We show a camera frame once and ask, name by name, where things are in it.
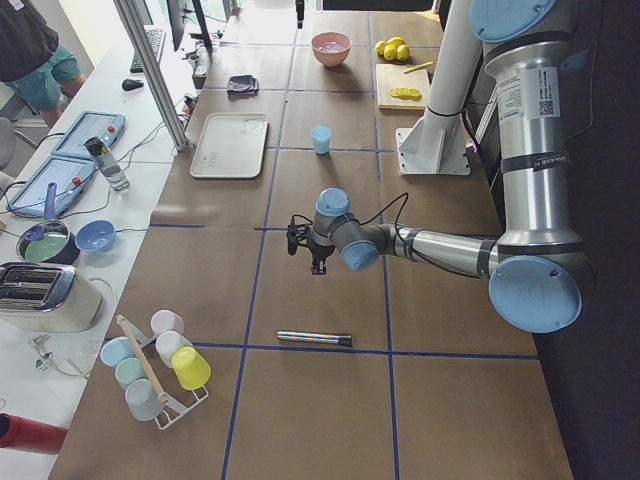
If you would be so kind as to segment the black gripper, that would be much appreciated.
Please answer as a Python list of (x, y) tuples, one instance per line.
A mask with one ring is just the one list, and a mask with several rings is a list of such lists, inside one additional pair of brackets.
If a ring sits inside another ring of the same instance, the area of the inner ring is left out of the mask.
[(310, 224), (290, 223), (287, 226), (286, 240), (289, 255), (295, 255), (299, 247), (307, 248), (312, 254), (311, 273), (313, 275), (326, 274), (325, 260), (334, 253), (334, 246), (317, 241)]

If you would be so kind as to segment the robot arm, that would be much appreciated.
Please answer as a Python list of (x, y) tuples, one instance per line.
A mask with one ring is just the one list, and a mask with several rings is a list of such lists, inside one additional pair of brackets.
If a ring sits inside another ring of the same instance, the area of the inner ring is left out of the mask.
[(505, 232), (477, 239), (411, 228), (367, 226), (338, 188), (321, 192), (306, 225), (290, 224), (290, 253), (307, 248), (311, 270), (324, 274), (338, 253), (361, 271), (382, 255), (422, 261), (483, 278), (495, 310), (511, 325), (549, 333), (572, 324), (595, 284), (582, 238), (567, 205), (569, 155), (562, 131), (559, 67), (577, 21), (574, 1), (455, 1), (442, 39), (423, 116), (398, 131), (403, 174), (453, 174), (464, 167), (454, 151), (457, 120), (478, 66), (496, 82)]

